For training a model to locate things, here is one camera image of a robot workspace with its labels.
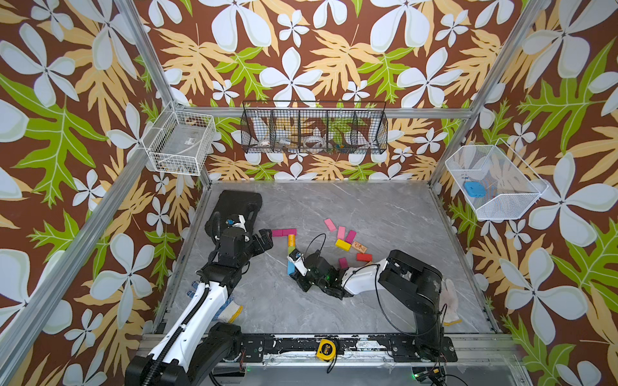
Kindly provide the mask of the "pink block top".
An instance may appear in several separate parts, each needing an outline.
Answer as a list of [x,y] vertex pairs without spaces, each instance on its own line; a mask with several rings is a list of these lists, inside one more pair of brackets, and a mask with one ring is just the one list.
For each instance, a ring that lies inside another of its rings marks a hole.
[[334,232],[334,231],[336,231],[336,230],[337,230],[336,225],[334,224],[334,222],[333,222],[331,219],[326,219],[326,220],[324,221],[324,223],[325,223],[325,225],[327,226],[327,228],[328,228],[328,230],[329,230],[330,232]]

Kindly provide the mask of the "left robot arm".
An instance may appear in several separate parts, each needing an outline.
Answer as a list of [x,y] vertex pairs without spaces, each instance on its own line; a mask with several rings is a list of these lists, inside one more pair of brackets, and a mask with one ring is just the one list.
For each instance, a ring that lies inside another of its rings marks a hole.
[[228,227],[213,240],[216,247],[197,271],[200,281],[191,302],[159,344],[131,360],[126,385],[199,385],[222,360],[240,355],[239,326],[218,322],[209,330],[209,325],[249,260],[273,248],[272,231],[251,235],[244,228]]

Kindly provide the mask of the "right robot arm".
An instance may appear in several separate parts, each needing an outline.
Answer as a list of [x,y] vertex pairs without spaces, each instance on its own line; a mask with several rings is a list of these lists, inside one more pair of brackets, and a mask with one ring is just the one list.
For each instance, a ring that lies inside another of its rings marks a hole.
[[360,268],[336,269],[319,250],[305,256],[298,249],[287,260],[294,266],[291,277],[307,292],[312,286],[336,299],[365,292],[385,290],[413,313],[414,332],[398,332],[389,339],[388,351],[395,361],[456,362],[452,340],[444,335],[442,317],[447,306],[440,304],[442,273],[436,268],[400,250],[392,250],[386,259]]

